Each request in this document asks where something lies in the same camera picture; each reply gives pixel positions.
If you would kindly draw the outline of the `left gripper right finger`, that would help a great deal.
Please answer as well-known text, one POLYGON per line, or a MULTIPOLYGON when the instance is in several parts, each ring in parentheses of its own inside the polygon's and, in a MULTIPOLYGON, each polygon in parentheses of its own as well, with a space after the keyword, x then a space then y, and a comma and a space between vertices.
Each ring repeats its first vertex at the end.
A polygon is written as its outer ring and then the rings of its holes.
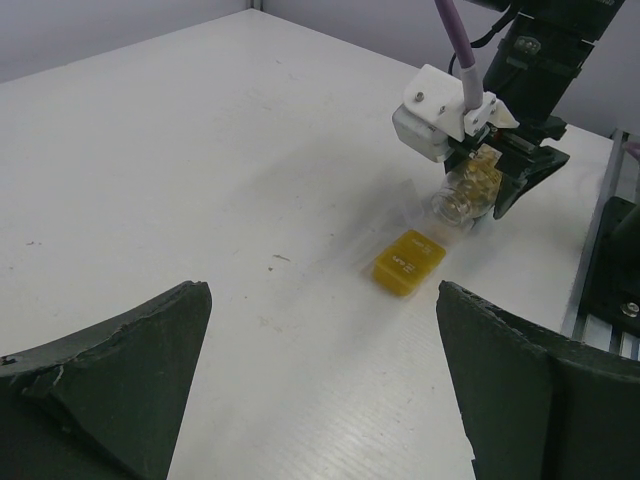
POLYGON ((476 478, 638 478, 638 362, 453 282, 436 314, 476 478))

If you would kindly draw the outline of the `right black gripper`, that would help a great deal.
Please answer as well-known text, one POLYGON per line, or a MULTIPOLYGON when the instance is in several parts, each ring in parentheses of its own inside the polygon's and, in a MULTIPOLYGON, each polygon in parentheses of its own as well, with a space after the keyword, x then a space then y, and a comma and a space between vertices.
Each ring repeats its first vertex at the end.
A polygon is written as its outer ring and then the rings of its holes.
POLYGON ((566 165, 570 156, 545 140, 559 141, 567 131, 567 122, 551 115, 543 122, 525 121, 517 128, 498 128, 491 123, 463 141, 449 140, 452 149, 445 165, 458 165, 483 144, 502 153, 496 168, 502 173, 493 218, 503 218, 527 192, 566 165))

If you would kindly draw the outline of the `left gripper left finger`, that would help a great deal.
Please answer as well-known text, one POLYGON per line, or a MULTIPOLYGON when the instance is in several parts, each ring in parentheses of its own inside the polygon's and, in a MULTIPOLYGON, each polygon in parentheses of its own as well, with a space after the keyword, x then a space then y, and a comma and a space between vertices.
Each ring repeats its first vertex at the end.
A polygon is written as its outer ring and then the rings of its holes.
POLYGON ((167 478, 211 310, 187 281, 2 356, 2 478, 167 478))

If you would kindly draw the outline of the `clear bottle yellow pills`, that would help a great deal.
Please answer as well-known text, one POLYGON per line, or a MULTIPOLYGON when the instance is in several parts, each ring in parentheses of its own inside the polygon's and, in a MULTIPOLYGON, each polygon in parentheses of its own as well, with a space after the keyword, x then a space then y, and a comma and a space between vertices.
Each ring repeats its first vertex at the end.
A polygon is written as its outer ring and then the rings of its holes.
POLYGON ((502 153, 483 144, 453 168, 433 195, 431 207, 436 217, 451 227, 469 225, 494 205, 503 174, 496 168, 502 153))

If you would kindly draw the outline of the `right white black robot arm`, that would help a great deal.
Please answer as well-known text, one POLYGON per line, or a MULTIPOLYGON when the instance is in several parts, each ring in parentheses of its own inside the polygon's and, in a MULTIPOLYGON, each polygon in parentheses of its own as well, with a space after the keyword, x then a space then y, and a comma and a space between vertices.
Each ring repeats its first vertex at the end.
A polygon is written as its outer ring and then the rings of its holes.
POLYGON ((484 144, 496 149, 502 179, 495 219, 568 162, 567 153, 549 144, 561 140, 567 130, 566 122, 553 112, 623 4, 623 0, 482 2, 482 7, 502 15, 487 34, 472 42, 472 48, 486 46, 500 31, 506 33, 483 87, 505 104, 519 125, 508 129, 489 124, 454 142, 445 169, 453 170, 484 144))

